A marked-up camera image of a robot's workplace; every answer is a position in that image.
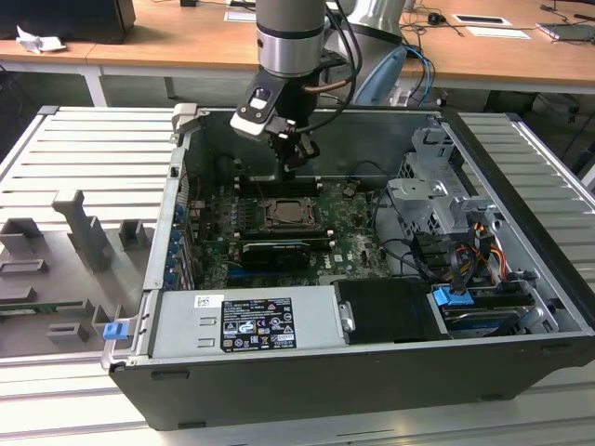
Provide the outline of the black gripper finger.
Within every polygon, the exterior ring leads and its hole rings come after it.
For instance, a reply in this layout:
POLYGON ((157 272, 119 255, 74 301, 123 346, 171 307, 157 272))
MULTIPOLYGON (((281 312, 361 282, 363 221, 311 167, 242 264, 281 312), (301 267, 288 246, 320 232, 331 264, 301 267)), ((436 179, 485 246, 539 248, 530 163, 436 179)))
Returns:
POLYGON ((273 151, 277 160, 277 177, 280 181, 289 181, 295 178, 291 167, 296 153, 297 139, 294 136, 280 134, 273 137, 273 151))
POLYGON ((304 166, 309 160, 320 155, 320 148, 308 134, 299 134, 290 152, 290 170, 296 170, 304 166))

